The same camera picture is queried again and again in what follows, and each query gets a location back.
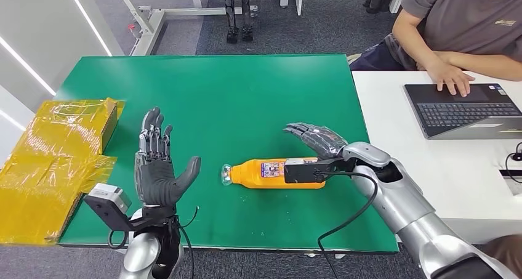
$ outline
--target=bottle label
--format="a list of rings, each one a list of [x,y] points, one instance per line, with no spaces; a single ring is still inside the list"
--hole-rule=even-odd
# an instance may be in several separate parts
[[[261,177],[277,177],[284,175],[284,162],[261,163]]]

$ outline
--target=white metal frame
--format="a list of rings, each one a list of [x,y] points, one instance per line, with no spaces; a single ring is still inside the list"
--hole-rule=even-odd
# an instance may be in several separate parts
[[[132,16],[141,27],[141,37],[136,43],[130,55],[149,55],[158,39],[159,32],[163,27],[166,17],[171,16],[194,16],[194,15],[225,15],[225,8],[203,8],[203,0],[192,0],[192,8],[168,8],[152,9],[151,6],[135,6],[131,0],[123,0],[129,8]],[[280,6],[286,8],[288,0],[280,0]],[[257,13],[257,6],[250,6],[252,13]],[[235,14],[241,14],[241,7],[235,7]]]

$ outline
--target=laptop keyboard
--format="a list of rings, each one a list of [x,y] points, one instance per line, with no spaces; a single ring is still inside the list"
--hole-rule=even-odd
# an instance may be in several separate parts
[[[460,127],[488,116],[520,116],[512,103],[418,103],[428,127]]]

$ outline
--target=shirt logo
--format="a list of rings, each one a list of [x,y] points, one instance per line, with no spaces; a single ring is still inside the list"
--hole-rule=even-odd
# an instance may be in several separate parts
[[[497,20],[495,22],[496,25],[503,25],[503,26],[513,26],[516,23],[516,20]]]

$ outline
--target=green tabletop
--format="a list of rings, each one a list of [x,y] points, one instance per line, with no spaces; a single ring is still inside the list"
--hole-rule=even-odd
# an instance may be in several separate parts
[[[192,245],[204,248],[318,249],[317,237],[339,225],[366,199],[347,177],[319,190],[253,190],[224,186],[223,164],[250,159],[314,156],[282,132],[286,123],[328,126],[349,142],[368,136],[346,57],[328,55],[221,55],[84,57],[57,100],[126,101],[105,155],[118,160],[108,181],[140,207],[133,183],[134,153],[142,118],[159,106],[172,131],[176,174],[193,155],[199,177],[177,205]],[[62,245],[105,245],[107,226],[81,203]],[[323,240],[325,248],[397,251],[395,236],[373,208]]]

